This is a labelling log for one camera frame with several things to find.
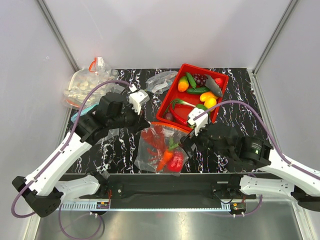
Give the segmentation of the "green toy bell pepper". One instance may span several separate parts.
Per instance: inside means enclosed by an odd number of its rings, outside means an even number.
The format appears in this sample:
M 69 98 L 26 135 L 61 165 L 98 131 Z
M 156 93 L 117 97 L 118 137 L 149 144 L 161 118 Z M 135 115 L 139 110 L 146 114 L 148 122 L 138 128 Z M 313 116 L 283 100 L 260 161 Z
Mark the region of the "green toy bell pepper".
M 196 107 L 197 107 L 198 109 L 201 109 L 201 110 L 204 110 L 204 111 L 207 110 L 207 108 L 206 108 L 203 104 L 197 104 Z

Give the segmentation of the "green toy cucumber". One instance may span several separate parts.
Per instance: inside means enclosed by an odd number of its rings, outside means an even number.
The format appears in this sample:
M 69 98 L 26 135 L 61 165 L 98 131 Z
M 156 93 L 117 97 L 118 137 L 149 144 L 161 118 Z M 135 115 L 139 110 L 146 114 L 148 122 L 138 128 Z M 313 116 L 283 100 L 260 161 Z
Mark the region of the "green toy cucumber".
M 201 95 L 203 93 L 210 92 L 210 89 L 204 86 L 197 88 L 188 88 L 186 92 L 191 95 Z

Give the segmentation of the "purple toy grapes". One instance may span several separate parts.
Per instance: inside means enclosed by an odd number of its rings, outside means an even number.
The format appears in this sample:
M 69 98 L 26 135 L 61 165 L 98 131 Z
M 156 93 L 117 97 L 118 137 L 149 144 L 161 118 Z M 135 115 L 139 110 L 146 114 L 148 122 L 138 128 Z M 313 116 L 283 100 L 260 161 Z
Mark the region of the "purple toy grapes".
M 193 75 L 193 78 L 194 78 L 196 84 L 201 87 L 204 87 L 206 85 L 206 81 L 208 79 L 206 75 L 199 74 L 199 73 L 195 73 Z

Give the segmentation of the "clear orange-zip bag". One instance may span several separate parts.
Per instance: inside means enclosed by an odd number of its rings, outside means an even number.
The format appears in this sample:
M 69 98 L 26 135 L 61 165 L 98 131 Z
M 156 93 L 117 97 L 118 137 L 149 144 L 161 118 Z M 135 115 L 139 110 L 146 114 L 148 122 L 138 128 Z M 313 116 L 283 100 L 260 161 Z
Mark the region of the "clear orange-zip bag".
M 180 142 L 187 134 L 180 127 L 152 122 L 140 134 L 134 165 L 140 171 L 179 176 L 189 158 Z

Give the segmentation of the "red toy bell pepper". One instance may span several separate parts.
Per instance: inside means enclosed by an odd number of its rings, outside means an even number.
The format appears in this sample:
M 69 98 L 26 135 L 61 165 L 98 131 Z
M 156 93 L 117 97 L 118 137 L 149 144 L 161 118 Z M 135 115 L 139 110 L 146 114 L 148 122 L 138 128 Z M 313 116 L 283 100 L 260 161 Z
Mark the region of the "red toy bell pepper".
M 170 172 L 178 173 L 182 170 L 184 165 L 184 153 L 182 151 L 175 151 L 171 160 L 167 163 L 167 169 Z

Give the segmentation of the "small clear bag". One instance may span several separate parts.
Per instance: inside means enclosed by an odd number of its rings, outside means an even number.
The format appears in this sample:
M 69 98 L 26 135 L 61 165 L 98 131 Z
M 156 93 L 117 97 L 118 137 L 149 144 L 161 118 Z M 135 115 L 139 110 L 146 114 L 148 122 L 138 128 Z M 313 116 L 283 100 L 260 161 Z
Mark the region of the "small clear bag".
M 150 77 L 146 81 L 146 92 L 160 95 L 170 89 L 178 72 L 177 71 L 164 71 Z

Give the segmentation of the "grey toy fish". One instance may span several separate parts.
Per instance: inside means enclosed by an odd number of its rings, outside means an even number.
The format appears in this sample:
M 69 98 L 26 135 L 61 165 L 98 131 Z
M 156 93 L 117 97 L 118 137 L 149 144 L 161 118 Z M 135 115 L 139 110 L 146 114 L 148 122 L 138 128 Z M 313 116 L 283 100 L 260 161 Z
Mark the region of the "grey toy fish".
M 222 90 L 215 80 L 208 74 L 206 76 L 205 86 L 210 89 L 210 91 L 217 97 L 221 98 L 223 96 Z

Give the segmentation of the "red toy lobster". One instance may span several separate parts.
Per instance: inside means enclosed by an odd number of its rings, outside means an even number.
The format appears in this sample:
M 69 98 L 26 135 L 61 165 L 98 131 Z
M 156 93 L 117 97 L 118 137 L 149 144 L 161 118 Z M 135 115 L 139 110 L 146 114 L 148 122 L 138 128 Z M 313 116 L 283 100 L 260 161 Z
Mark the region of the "red toy lobster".
M 149 161 L 154 162 L 154 165 L 158 164 L 167 149 L 163 126 L 155 124 L 146 128 L 141 132 L 141 137 L 148 144 L 146 150 L 150 155 Z

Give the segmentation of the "red toy apple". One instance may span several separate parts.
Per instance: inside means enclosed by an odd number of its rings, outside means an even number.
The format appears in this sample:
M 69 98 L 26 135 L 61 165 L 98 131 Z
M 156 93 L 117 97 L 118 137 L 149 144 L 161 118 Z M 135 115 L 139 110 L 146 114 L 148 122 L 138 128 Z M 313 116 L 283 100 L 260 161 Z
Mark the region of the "red toy apple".
M 217 77 L 214 81 L 221 89 L 224 87 L 225 81 L 222 78 Z

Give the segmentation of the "yellow toy lemon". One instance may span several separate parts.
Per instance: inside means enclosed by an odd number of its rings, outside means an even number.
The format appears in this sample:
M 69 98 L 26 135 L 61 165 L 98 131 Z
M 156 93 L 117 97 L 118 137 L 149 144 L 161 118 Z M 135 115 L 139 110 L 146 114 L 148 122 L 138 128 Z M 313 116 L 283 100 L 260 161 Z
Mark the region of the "yellow toy lemon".
M 207 98 L 204 102 L 204 106 L 207 108 L 207 109 L 210 109 L 212 107 L 214 107 L 215 105 L 217 104 L 217 100 L 213 97 L 210 97 L 210 98 Z

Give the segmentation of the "yellow toy mango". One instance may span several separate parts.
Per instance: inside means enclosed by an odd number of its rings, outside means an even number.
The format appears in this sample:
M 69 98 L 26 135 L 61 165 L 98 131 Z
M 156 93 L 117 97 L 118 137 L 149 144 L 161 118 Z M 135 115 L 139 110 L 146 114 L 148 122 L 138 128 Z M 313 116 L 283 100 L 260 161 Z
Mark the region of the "yellow toy mango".
M 208 99 L 215 99 L 217 100 L 219 97 L 218 96 L 215 96 L 211 91 L 208 91 L 208 92 L 204 92 L 200 95 L 199 97 L 199 100 L 201 102 L 205 102 L 206 100 Z

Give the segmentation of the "green toy pea pod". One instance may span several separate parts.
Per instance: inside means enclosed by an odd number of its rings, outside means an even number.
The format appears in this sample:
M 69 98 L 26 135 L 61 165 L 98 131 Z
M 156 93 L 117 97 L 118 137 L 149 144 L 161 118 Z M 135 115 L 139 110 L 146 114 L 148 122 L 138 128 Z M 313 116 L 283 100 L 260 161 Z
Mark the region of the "green toy pea pod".
M 188 80 L 190 86 L 191 86 L 193 89 L 196 89 L 197 83 L 196 83 L 194 77 L 193 77 L 189 72 L 186 72 L 186 73 L 185 73 L 185 76 L 187 77 L 187 80 Z

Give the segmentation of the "orange toy carrot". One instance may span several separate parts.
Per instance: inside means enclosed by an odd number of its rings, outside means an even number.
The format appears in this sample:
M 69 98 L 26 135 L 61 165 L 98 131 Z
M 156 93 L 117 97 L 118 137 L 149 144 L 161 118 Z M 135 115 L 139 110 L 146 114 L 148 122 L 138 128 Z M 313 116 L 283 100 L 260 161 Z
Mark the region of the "orange toy carrot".
M 162 159 L 161 161 L 158 163 L 157 168 L 156 168 L 156 172 L 160 172 L 165 165 L 171 160 L 171 158 L 174 155 L 174 150 L 179 146 L 179 143 L 174 141 L 174 138 L 171 137 L 169 139 L 169 146 L 168 148 L 163 152 L 162 155 Z

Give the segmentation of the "red toy chili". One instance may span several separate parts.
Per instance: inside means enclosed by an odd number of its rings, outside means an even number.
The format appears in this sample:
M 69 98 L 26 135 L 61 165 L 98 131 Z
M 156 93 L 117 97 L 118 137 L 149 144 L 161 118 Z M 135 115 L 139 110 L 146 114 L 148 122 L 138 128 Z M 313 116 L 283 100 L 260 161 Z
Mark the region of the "red toy chili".
M 175 111 L 174 111 L 174 108 L 173 108 L 173 106 L 172 106 L 172 104 L 170 104 L 169 105 L 169 111 L 170 111 L 170 113 L 173 115 L 173 118 L 174 118 L 174 120 L 178 123 L 178 124 L 180 124 L 180 125 L 183 125 L 183 126 L 188 126 L 188 123 L 187 123 L 187 121 L 184 119 L 184 118 L 182 118 L 181 116 L 179 116 Z

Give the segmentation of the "red plastic bin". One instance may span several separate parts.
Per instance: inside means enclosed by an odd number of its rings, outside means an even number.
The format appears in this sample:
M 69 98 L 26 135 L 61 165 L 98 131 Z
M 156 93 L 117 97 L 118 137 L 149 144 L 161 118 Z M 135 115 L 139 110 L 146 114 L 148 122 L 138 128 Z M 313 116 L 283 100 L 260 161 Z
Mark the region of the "red plastic bin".
M 158 112 L 156 114 L 156 119 L 159 122 L 163 122 L 165 124 L 169 124 L 169 125 L 173 125 L 176 126 L 178 128 L 184 129 L 186 131 L 191 131 L 190 127 L 187 127 L 185 124 L 180 124 L 179 121 L 174 120 L 169 121 L 167 119 L 164 118 L 164 115 L 166 113 L 167 108 L 169 107 L 170 103 L 174 100 L 174 99 L 181 99 L 183 101 L 186 101 L 189 104 L 192 105 L 197 105 L 197 104 L 202 104 L 202 102 L 200 101 L 200 95 L 198 94 L 189 94 L 187 92 L 179 92 L 178 91 L 178 82 L 180 80 L 181 77 L 185 76 L 185 73 L 190 73 L 192 75 L 194 74 L 202 74 L 202 75 L 210 75 L 213 79 L 216 78 L 220 78 L 223 82 L 223 87 L 222 87 L 222 94 L 225 93 L 226 88 L 227 88 L 227 84 L 229 81 L 229 76 L 222 74 L 222 73 L 218 73 L 212 70 L 208 70 L 205 68 L 201 68 L 198 66 L 194 66 L 191 64 L 187 64 L 184 63 L 182 64 L 182 66 L 180 67 L 177 76 L 175 77 L 170 89 L 167 91 L 164 100 L 162 101 L 161 106 L 158 109 Z M 174 113 L 177 114 L 179 117 L 183 118 L 184 120 L 187 120 L 188 118 L 188 114 L 190 113 L 190 111 L 192 110 L 191 106 L 187 106 L 187 105 L 181 105 L 181 104 L 177 104 L 174 107 Z M 215 108 L 210 114 L 210 120 L 212 122 L 215 122 L 216 117 L 218 115 L 218 111 L 219 111 L 219 107 Z

